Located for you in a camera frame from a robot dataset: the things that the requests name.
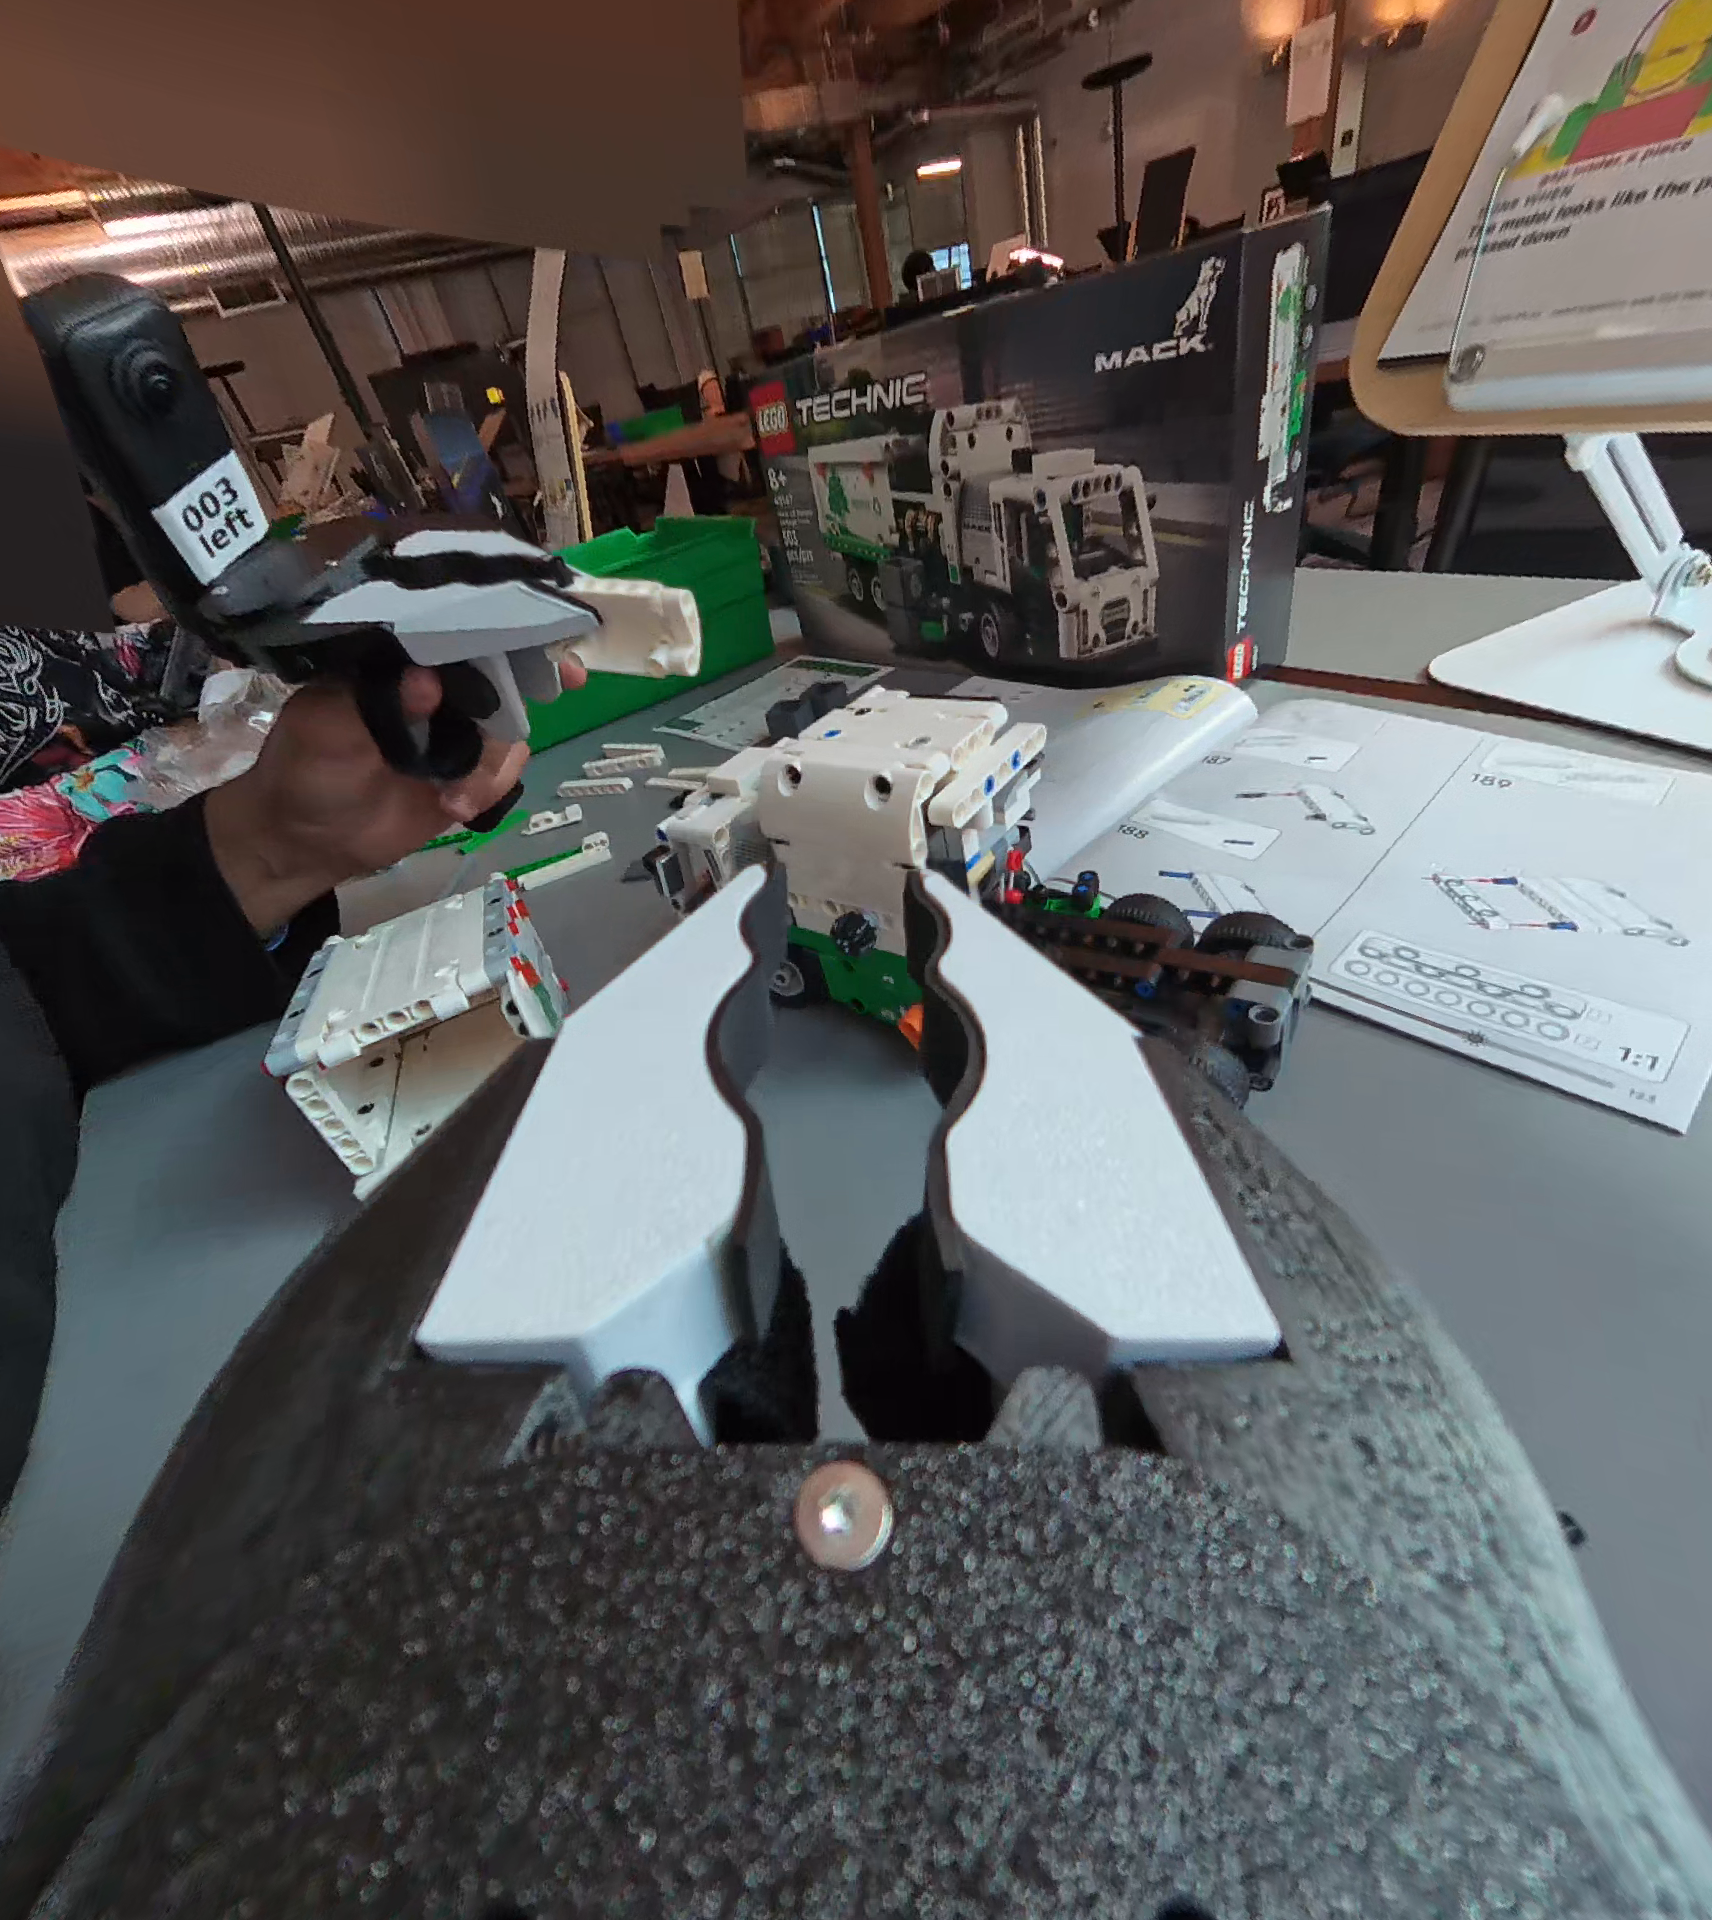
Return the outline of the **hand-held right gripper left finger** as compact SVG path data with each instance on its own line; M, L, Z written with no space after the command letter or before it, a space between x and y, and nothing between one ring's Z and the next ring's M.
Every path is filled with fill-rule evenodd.
M781 871L755 863L571 1013L414 1329L431 1359L539 1364L594 1397L701 1384L767 1336L781 1241L747 1090L767 1060Z

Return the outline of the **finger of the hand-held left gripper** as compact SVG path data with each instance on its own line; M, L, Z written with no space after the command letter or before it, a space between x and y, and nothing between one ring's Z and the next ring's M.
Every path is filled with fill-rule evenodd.
M563 557L529 539L458 526L424 526L377 542L367 556L367 576L412 592L502 584L571 592L577 577Z
M300 631L380 629L414 664L449 664L576 644L599 625L592 606L541 584L357 582L305 611Z

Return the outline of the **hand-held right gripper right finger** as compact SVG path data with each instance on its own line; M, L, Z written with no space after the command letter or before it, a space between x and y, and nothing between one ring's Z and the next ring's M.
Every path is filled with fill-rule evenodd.
M1179 1115L1182 1061L945 875L905 875L921 992L921 1322L986 1369L1281 1353L1248 1236Z

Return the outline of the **white curved lego panel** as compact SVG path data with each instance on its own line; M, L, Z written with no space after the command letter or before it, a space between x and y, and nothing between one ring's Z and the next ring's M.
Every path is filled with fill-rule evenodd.
M692 589L651 580L576 574L561 594L594 615L557 652L587 671L694 679L701 665L700 603Z

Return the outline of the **white lego panel assembly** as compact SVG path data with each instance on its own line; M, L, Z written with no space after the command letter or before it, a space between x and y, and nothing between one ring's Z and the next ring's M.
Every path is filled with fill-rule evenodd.
M380 1188L523 1043L570 1012L518 878L418 906L308 959L262 1068L346 1167Z

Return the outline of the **lego sticker sheet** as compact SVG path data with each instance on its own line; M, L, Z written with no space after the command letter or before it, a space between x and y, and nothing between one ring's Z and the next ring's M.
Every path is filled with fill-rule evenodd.
M769 669L732 682L711 692L696 705L651 720L650 731L664 738L698 741L708 748L737 752L767 741L767 710L793 702L820 684L839 682L848 692L859 692L883 679L882 665L862 662L796 656Z

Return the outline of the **white and green lego truck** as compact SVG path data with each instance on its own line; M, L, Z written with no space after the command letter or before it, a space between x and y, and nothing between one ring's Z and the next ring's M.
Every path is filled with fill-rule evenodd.
M1163 875L1156 827L1200 824L1163 790L1255 720L1214 678L1098 693L970 679L869 684L799 735L757 741L683 794L645 857L677 913L755 863L785 878L769 978L921 1041L905 878L945 878L1235 1105L1270 1090L1309 1000L1314 939L1224 875Z

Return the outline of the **dark lego set box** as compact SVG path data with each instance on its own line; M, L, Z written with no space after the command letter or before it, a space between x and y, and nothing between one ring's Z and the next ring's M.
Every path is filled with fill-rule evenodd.
M747 391L806 644L1104 687L1286 660L1324 208L979 296Z

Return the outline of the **person's left hand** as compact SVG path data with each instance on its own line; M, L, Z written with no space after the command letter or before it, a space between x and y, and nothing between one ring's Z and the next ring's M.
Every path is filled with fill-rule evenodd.
M418 779L387 763L346 685L303 684L252 765L206 796L209 853L244 920L267 934L472 824L518 786L527 758L523 740L485 735L464 777Z

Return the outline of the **clear plastic bag white label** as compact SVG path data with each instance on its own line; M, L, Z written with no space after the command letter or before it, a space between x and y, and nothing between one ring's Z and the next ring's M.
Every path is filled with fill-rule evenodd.
M140 809L168 809L248 771L291 698L291 684L256 668L209 673L195 711L142 731L131 748L131 799Z

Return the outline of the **green plastic bin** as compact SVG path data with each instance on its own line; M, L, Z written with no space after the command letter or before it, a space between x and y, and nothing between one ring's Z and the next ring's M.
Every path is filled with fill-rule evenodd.
M618 528L561 545L560 557L599 577L688 589L700 615L701 657L692 678L589 671L583 685L563 689L555 702L529 702L531 754L633 713L654 720L680 692L774 654L761 545L747 518L664 514L648 532Z

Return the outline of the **floral printed cloth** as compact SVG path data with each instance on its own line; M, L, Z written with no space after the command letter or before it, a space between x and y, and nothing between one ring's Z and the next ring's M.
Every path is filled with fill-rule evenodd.
M0 794L0 884L37 881L76 865L106 824L184 803L254 763L254 745L140 735L52 779Z

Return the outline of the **open instruction booklet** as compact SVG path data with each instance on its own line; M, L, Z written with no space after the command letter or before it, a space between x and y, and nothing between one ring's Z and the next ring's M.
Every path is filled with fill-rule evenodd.
M1312 942L1315 1002L1683 1135L1712 1077L1712 773L1325 698L1203 700L1050 881Z

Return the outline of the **white tablet stand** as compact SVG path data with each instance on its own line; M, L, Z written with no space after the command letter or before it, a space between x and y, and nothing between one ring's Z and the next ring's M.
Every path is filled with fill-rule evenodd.
M1683 534L1636 434L1569 434L1563 460L1634 580L1445 650L1425 676L1482 702L1712 758L1712 560Z

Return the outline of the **black monitor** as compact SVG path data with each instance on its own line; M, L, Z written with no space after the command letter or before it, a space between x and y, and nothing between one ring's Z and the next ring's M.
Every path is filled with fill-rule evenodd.
M1144 162L1127 241L1132 262L1179 250L1195 157L1187 143Z

